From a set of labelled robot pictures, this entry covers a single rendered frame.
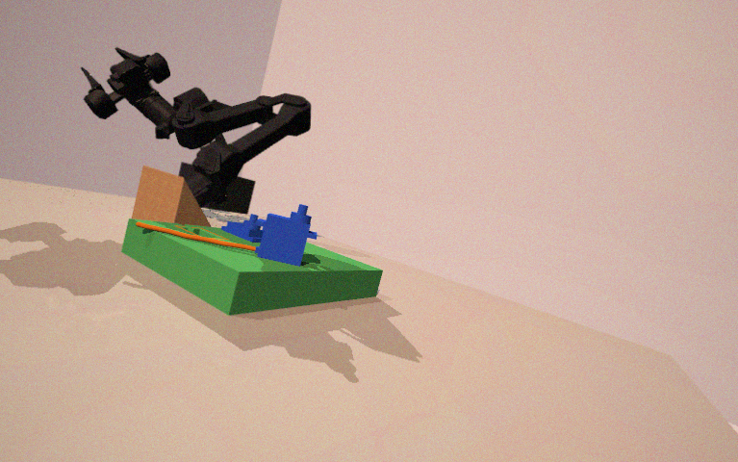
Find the green flat slab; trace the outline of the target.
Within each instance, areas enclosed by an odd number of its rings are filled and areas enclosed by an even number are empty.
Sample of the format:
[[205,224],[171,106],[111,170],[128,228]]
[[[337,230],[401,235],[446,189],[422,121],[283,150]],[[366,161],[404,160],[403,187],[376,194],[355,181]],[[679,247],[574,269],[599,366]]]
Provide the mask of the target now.
[[383,270],[306,242],[301,265],[258,257],[255,251],[211,244],[137,227],[141,222],[194,236],[260,246],[264,229],[251,214],[226,226],[128,220],[121,252],[227,316],[374,297]]

